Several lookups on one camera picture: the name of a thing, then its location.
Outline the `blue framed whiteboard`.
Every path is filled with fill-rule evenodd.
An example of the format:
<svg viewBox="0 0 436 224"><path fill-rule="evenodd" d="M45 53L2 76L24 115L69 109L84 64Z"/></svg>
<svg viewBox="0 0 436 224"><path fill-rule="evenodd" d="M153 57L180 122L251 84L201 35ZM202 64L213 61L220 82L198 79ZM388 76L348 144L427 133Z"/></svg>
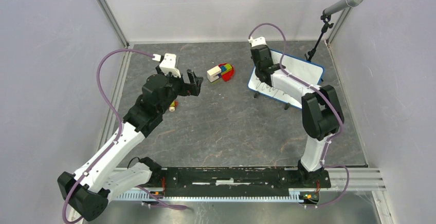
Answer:
<svg viewBox="0 0 436 224"><path fill-rule="evenodd" d="M296 77L310 84L319 84L324 74L324 68L320 65L304 61L292 55L286 54L283 58L283 65ZM301 108L301 97L296 94L288 95L286 92L270 87L262 83L252 72L248 82L248 88L255 92L255 96L264 95L285 104L285 109L290 107Z"/></svg>

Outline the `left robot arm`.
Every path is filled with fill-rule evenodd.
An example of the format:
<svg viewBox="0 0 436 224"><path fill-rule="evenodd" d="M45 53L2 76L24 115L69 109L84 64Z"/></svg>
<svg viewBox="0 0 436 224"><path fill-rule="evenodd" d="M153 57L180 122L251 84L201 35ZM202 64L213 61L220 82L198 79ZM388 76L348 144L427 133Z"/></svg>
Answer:
<svg viewBox="0 0 436 224"><path fill-rule="evenodd" d="M163 121L163 115L177 97L200 94L204 79L190 69L187 74L188 83L172 72L149 76L109 141L74 173L63 172L58 177L64 205L77 211L80 219L96 219L114 198L133 187L145 183L153 187L161 182L161 172L142 162L114 176L111 173Z"/></svg>

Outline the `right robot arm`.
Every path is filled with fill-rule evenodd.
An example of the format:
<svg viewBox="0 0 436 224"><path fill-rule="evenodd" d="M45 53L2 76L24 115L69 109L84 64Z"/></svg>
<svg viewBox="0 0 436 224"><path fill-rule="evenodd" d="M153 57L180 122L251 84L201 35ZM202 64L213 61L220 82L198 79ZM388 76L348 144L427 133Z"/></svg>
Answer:
<svg viewBox="0 0 436 224"><path fill-rule="evenodd" d="M288 72L282 63L275 63L265 44L252 46L251 58L260 82L299 100L302 125L307 134L306 147L297 165L297 181L312 186L323 172L326 152L332 139L343 130L343 117L333 86L312 85Z"/></svg>

